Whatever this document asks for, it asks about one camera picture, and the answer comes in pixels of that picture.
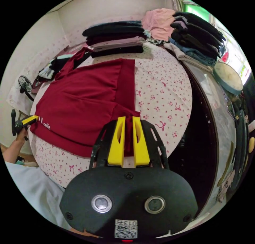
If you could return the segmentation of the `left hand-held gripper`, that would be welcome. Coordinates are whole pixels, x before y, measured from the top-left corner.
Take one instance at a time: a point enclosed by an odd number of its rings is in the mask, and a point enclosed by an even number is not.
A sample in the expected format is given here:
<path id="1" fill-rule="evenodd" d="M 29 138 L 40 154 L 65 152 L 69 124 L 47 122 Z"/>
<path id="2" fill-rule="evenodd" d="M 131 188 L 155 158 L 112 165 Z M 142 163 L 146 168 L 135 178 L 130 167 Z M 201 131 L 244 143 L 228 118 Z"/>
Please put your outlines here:
<path id="1" fill-rule="evenodd" d="M 36 123 L 38 120 L 39 120 L 39 116 L 33 115 L 27 118 L 24 118 L 23 120 L 16 121 L 15 123 L 16 134 L 19 134 L 22 128 L 25 128 L 26 130 L 28 130 L 29 125 Z"/>

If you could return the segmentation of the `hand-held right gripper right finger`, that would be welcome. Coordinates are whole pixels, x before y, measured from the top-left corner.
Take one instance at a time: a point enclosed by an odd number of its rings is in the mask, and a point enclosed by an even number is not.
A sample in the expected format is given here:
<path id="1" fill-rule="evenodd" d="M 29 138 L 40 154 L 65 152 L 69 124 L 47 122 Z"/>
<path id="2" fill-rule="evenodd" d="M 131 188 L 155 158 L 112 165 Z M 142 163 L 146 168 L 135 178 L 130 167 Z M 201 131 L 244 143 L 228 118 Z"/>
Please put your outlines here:
<path id="1" fill-rule="evenodd" d="M 133 152 L 135 167 L 149 165 L 149 153 L 139 117 L 133 117 Z"/>

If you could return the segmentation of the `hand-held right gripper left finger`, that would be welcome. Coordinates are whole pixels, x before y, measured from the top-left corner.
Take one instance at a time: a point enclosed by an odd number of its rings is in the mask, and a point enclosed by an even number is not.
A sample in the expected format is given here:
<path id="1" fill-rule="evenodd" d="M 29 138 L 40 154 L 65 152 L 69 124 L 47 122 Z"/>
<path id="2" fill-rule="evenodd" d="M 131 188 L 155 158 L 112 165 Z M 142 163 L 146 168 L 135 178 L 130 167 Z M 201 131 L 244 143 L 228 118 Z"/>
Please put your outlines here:
<path id="1" fill-rule="evenodd" d="M 107 162 L 111 166 L 123 167 L 125 149 L 125 121 L 126 117 L 119 117 L 116 121 Z"/>

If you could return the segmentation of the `person's left hand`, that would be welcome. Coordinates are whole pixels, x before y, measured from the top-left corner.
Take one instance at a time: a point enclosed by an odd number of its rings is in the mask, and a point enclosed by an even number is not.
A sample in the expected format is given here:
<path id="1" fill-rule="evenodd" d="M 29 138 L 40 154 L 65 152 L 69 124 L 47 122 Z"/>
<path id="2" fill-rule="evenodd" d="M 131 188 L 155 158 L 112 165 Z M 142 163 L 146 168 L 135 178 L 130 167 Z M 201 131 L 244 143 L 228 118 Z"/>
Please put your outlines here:
<path id="1" fill-rule="evenodd" d="M 15 139 L 15 144 L 21 148 L 25 144 L 27 136 L 28 136 L 28 131 L 25 128 L 22 128 L 19 134 L 17 134 L 17 137 Z"/>

